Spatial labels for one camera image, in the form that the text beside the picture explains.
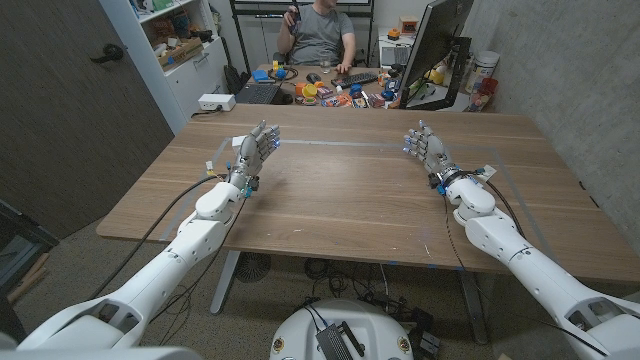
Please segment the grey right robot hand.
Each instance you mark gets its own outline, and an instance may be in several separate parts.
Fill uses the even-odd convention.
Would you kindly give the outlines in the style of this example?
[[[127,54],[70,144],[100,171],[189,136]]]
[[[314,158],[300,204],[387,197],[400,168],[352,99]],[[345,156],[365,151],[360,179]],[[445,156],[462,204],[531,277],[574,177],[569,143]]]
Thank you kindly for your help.
[[[426,171],[440,182],[458,171],[448,149],[423,120],[419,121],[418,130],[410,129],[403,139],[403,151],[421,161]]]

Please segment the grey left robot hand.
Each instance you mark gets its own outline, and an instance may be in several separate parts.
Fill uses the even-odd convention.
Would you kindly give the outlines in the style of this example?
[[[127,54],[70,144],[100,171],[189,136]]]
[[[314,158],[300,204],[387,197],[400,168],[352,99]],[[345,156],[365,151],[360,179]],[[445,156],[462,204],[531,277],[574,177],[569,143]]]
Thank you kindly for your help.
[[[256,177],[266,159],[280,146],[280,129],[263,120],[242,140],[235,163],[231,167],[229,182],[239,189]]]

